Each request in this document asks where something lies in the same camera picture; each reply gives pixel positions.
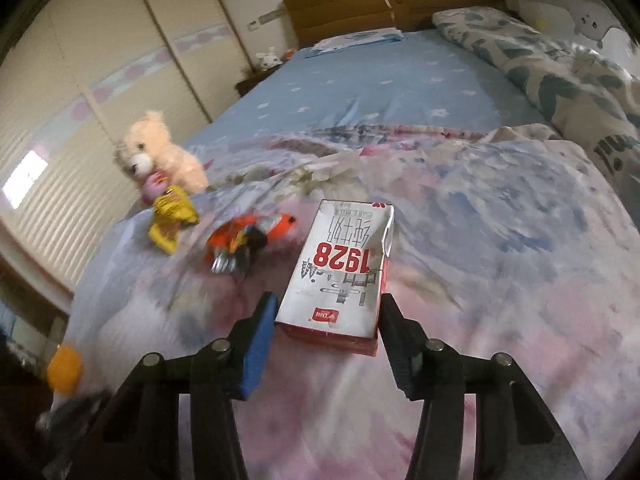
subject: wooden headboard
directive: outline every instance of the wooden headboard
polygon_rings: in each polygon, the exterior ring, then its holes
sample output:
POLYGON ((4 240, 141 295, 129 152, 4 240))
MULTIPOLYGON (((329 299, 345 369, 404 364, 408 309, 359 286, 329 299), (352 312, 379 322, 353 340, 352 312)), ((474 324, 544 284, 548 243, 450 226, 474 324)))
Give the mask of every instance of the wooden headboard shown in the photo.
POLYGON ((299 46, 339 34, 397 27, 405 32, 433 27, 431 15, 445 9, 490 6, 504 0, 284 0, 299 46))

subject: white milk carton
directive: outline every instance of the white milk carton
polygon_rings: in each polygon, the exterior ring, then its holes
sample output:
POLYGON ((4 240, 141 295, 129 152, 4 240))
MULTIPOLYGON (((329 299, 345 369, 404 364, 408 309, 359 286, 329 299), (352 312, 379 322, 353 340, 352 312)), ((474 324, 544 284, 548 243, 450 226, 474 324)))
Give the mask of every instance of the white milk carton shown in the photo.
POLYGON ((307 342, 375 355, 394 208, 322 200, 276 322, 307 342))

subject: teddy bear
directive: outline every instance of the teddy bear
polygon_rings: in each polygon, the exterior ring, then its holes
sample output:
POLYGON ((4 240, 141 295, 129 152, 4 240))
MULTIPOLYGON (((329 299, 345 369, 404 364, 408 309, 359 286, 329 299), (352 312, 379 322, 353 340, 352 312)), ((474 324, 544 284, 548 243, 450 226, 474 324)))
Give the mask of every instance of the teddy bear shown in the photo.
POLYGON ((164 174, 169 185, 180 186, 187 194, 209 185, 200 161, 171 142, 160 112, 147 112, 131 125, 118 145, 116 160, 141 187, 156 174, 164 174))

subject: yellow snack bag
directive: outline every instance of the yellow snack bag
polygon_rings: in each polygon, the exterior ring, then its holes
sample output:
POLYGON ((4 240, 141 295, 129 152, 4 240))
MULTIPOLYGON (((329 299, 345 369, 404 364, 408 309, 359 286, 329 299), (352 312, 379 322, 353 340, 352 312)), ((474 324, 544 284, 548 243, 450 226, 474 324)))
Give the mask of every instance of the yellow snack bag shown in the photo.
POLYGON ((178 234, 182 226, 198 222, 200 216, 184 190, 169 186, 164 194, 154 200, 154 218, 148 235, 165 253, 173 254, 178 247, 178 234))

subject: pillow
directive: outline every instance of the pillow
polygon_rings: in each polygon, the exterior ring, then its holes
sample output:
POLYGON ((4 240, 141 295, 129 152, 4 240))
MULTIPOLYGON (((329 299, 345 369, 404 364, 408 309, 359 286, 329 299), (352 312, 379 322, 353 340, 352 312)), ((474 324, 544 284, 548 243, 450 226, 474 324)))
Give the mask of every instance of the pillow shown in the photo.
POLYGON ((305 57, 315 57, 329 52, 345 50, 354 46, 369 43, 390 43, 392 41, 404 40, 404 34, 395 27, 376 28, 375 30, 364 30, 363 32, 352 32, 342 36, 334 36, 326 40, 318 41, 305 55, 305 57))

